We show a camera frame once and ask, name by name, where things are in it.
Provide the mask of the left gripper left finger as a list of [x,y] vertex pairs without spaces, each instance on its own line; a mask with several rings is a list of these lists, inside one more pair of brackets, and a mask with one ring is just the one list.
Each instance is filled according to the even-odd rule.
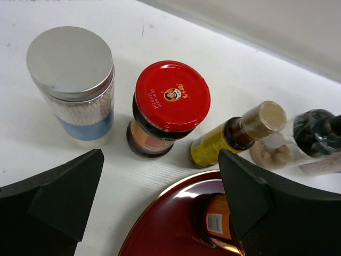
[[103,163],[102,150],[93,149],[1,187],[1,255],[74,255]]

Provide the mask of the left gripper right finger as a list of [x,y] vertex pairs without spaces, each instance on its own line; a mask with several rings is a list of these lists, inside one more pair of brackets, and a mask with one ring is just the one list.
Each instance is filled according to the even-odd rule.
[[340,194],[291,181],[228,150],[218,164],[246,255],[340,255]]

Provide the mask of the red-lid chili sauce jar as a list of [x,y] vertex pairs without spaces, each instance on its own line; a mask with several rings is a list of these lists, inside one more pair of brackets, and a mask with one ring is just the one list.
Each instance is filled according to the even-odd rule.
[[155,62],[139,75],[126,130],[130,149],[145,158],[166,155],[207,116],[210,91],[192,67],[173,60]]

